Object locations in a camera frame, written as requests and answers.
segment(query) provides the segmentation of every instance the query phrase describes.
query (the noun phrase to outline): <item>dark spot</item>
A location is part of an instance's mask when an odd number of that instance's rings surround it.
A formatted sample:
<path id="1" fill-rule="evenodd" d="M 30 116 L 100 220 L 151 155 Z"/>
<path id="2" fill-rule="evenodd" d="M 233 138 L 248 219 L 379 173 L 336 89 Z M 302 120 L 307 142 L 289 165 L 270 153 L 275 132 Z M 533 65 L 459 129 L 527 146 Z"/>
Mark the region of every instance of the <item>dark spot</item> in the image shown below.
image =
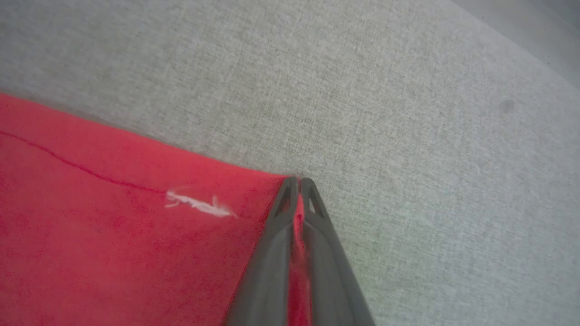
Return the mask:
<path id="1" fill-rule="evenodd" d="M 505 100 L 499 105 L 499 109 L 503 113 L 512 113 L 516 109 L 516 102 L 513 100 Z"/>

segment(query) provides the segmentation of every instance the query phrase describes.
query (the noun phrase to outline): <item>gray upholstery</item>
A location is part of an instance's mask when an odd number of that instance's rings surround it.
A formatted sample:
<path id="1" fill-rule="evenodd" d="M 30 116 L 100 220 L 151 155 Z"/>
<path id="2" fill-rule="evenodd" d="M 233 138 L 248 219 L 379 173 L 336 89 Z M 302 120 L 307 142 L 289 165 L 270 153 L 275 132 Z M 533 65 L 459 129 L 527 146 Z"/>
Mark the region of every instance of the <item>gray upholstery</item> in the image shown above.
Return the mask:
<path id="1" fill-rule="evenodd" d="M 314 179 L 377 324 L 578 325 L 580 92 L 449 0 L 0 12 L 1 91 Z"/>

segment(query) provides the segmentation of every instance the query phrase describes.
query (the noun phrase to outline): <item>red fabric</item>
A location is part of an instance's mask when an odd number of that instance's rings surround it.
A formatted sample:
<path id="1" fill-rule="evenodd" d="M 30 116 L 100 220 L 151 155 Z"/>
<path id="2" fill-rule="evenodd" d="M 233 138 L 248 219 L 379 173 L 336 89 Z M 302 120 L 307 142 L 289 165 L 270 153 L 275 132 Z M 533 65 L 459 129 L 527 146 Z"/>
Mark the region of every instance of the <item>red fabric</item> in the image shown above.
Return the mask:
<path id="1" fill-rule="evenodd" d="M 221 324 L 284 178 L 0 95 L 0 324 Z"/>
<path id="2" fill-rule="evenodd" d="M 295 241 L 292 244 L 292 260 L 290 261 L 289 273 L 288 324 L 295 326 L 311 324 L 310 280 L 307 273 L 308 258 L 302 238 L 304 203 L 301 196 L 298 197 L 298 206 L 293 221 Z"/>

